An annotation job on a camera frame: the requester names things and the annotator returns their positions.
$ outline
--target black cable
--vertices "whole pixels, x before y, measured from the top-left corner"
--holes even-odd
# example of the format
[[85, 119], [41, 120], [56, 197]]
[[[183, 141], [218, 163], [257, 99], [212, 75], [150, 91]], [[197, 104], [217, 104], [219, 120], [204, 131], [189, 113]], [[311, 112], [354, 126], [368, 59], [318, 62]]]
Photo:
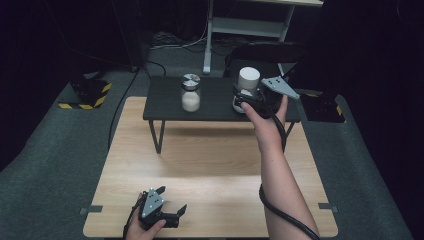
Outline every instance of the black cable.
[[313, 240], [320, 240], [320, 237], [312, 231], [308, 226], [297, 220], [296, 218], [288, 215], [287, 213], [281, 211], [280, 209], [274, 207], [265, 197], [265, 192], [261, 187], [259, 188], [259, 198], [261, 199], [262, 203], [265, 205], [266, 208], [268, 208], [271, 212], [273, 212], [275, 215], [283, 218], [287, 222], [293, 224], [295, 227], [300, 229], [302, 232], [304, 232], [308, 237], [310, 237]]
[[147, 192], [143, 192], [143, 195], [141, 196], [141, 198], [137, 200], [137, 202], [134, 204], [134, 206], [131, 209], [130, 215], [128, 216], [127, 224], [125, 224], [124, 232], [122, 234], [124, 240], [127, 238], [128, 228], [130, 227], [130, 222], [131, 222], [131, 219], [134, 215], [134, 212], [143, 203], [143, 201], [146, 200], [146, 194], [147, 194]]
[[277, 126], [278, 133], [280, 133], [280, 136], [281, 136], [281, 147], [283, 148], [283, 152], [284, 152], [286, 149], [286, 144], [287, 144], [287, 133], [286, 133], [286, 130], [284, 129], [284, 125], [283, 123], [281, 123], [280, 119], [278, 119], [278, 117], [269, 107], [269, 104], [264, 92], [262, 90], [259, 90], [258, 92], [261, 95], [262, 101], [264, 102], [265, 109], [268, 115], [272, 118], [272, 120], [274, 120], [274, 123]]
[[110, 150], [113, 123], [115, 122], [115, 117], [116, 117], [116, 114], [118, 113], [119, 106], [121, 106], [125, 95], [127, 95], [128, 90], [130, 89], [131, 85], [134, 83], [134, 80], [137, 77], [139, 71], [140, 71], [140, 68], [137, 68], [137, 72], [135, 72], [133, 79], [131, 80], [130, 84], [128, 85], [127, 89], [125, 90], [124, 94], [122, 95], [121, 99], [119, 100], [118, 106], [116, 107], [115, 112], [113, 113], [112, 121], [111, 121], [110, 126], [109, 126], [109, 137], [108, 137], [108, 145], [107, 145], [108, 150]]
[[[157, 62], [152, 62], [152, 61], [146, 61], [146, 63], [151, 63], [151, 64], [154, 64], [154, 65], [161, 67], [163, 69], [163, 76], [166, 76], [166, 69], [162, 64], [157, 63]], [[151, 79], [152, 77], [150, 76], [150, 73], [149, 73], [149, 70], [147, 69], [147, 67], [145, 68], [145, 71], [146, 71], [147, 76], [149, 76], [149, 78]]]

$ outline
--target yellow and black hazard tape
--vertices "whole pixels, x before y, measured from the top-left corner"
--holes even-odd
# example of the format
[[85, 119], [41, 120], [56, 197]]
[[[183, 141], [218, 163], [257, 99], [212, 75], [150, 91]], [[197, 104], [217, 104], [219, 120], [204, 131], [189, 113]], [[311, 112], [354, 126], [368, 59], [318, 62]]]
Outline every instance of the yellow and black hazard tape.
[[106, 86], [104, 86], [101, 91], [101, 94], [99, 95], [99, 97], [93, 104], [59, 102], [59, 107], [63, 109], [83, 109], [83, 110], [92, 110], [92, 109], [100, 108], [100, 106], [105, 101], [106, 95], [111, 87], [112, 87], [112, 83], [109, 83]]

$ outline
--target white powder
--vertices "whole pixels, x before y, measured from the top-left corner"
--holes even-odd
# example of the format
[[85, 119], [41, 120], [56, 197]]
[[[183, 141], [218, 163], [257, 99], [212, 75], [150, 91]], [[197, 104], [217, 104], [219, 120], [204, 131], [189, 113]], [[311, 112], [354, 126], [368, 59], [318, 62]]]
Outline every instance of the white powder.
[[195, 112], [200, 107], [200, 96], [196, 92], [186, 92], [182, 97], [183, 108], [187, 112]]

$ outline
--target cable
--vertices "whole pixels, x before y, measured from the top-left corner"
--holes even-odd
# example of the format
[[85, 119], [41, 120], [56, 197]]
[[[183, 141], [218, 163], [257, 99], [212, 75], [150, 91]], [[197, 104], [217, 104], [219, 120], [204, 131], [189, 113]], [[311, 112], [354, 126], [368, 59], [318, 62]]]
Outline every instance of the cable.
[[130, 89], [131, 85], [134, 83], [134, 80], [137, 77], [139, 71], [140, 71], [140, 68], [137, 68], [137, 72], [135, 72], [133, 79], [131, 80], [130, 84], [128, 85], [127, 89], [125, 90], [124, 94], [122, 95], [121, 99], [119, 100], [118, 106], [116, 107], [115, 112], [113, 113], [112, 121], [111, 121], [110, 126], [109, 126], [109, 137], [108, 137], [108, 145], [107, 145], [108, 150], [110, 150], [110, 145], [111, 145], [111, 140], [112, 140], [113, 123], [115, 122], [115, 117], [116, 117], [116, 114], [118, 113], [119, 106], [121, 106], [125, 95], [127, 95], [128, 90]]
[[271, 212], [273, 212], [275, 215], [281, 217], [282, 219], [286, 220], [287, 222], [293, 224], [295, 227], [300, 229], [302, 232], [304, 232], [308, 237], [310, 237], [313, 240], [320, 240], [320, 237], [312, 231], [308, 226], [297, 220], [296, 218], [288, 215], [287, 213], [281, 211], [280, 209], [274, 207], [265, 197], [264, 189], [261, 187], [259, 188], [259, 198], [261, 199], [262, 203], [266, 208], [268, 208]]
[[205, 22], [205, 27], [203, 29], [203, 33], [200, 36], [200, 38], [197, 41], [194, 41], [192, 43], [188, 43], [188, 44], [184, 44], [184, 45], [162, 45], [162, 46], [155, 46], [155, 47], [151, 47], [151, 50], [156, 50], [156, 49], [162, 49], [162, 48], [186, 48], [186, 47], [190, 47], [193, 45], [196, 45], [197, 43], [206, 40], [205, 33], [208, 29], [208, 21], [209, 21], [209, 16], [208, 14], [206, 14], [206, 22]]
[[65, 44], [65, 46], [66, 46], [66, 48], [68, 50], [70, 50], [71, 52], [74, 52], [76, 54], [79, 54], [81, 56], [92, 58], [92, 59], [95, 59], [95, 60], [98, 60], [98, 61], [102, 61], [102, 62], [105, 62], [105, 63], [114, 64], [114, 65], [121, 66], [121, 67], [133, 67], [133, 66], [128, 65], [128, 64], [117, 63], [117, 62], [109, 61], [109, 60], [106, 60], [106, 59], [103, 59], [103, 58], [95, 57], [95, 56], [92, 56], [92, 55], [89, 55], [89, 54], [86, 54], [86, 53], [83, 53], [81, 51], [78, 51], [76, 49], [71, 48], [71, 46], [69, 46], [68, 42], [66, 41], [66, 37], [63, 34], [62, 30], [60, 29], [59, 23], [57, 22], [56, 18], [54, 17], [53, 12], [52, 12], [49, 4], [47, 3], [46, 0], [44, 0], [43, 2], [44, 2], [44, 5], [47, 8], [47, 11], [49, 12], [50, 17], [53, 20], [54, 25], [56, 26], [56, 28], [57, 28], [57, 30], [59, 32], [60, 37], [62, 38], [63, 43]]
[[[163, 69], [163, 76], [166, 76], [166, 69], [162, 64], [157, 63], [157, 62], [152, 62], [152, 61], [146, 61], [146, 63], [151, 63], [151, 64], [154, 64], [154, 65], [161, 67]], [[146, 71], [147, 76], [149, 76], [149, 78], [151, 79], [152, 77], [150, 76], [150, 73], [149, 73], [149, 70], [147, 69], [147, 67], [145, 68], [145, 71]]]
[[278, 133], [280, 133], [280, 136], [281, 136], [281, 147], [283, 148], [283, 152], [284, 152], [286, 149], [286, 144], [287, 144], [287, 133], [286, 133], [286, 130], [284, 129], [284, 125], [281, 123], [280, 119], [278, 119], [278, 117], [269, 107], [268, 101], [266, 100], [266, 96], [264, 92], [262, 91], [262, 89], [259, 90], [258, 92], [261, 95], [262, 101], [264, 102], [267, 114], [271, 116], [272, 120], [274, 120], [274, 123], [277, 126]]

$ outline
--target glass jar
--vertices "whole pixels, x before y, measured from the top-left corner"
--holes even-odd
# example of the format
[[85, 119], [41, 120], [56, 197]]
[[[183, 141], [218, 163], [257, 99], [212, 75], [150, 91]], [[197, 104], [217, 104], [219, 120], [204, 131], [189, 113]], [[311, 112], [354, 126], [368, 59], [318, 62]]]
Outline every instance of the glass jar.
[[186, 74], [181, 80], [181, 102], [187, 112], [195, 112], [200, 107], [200, 78]]

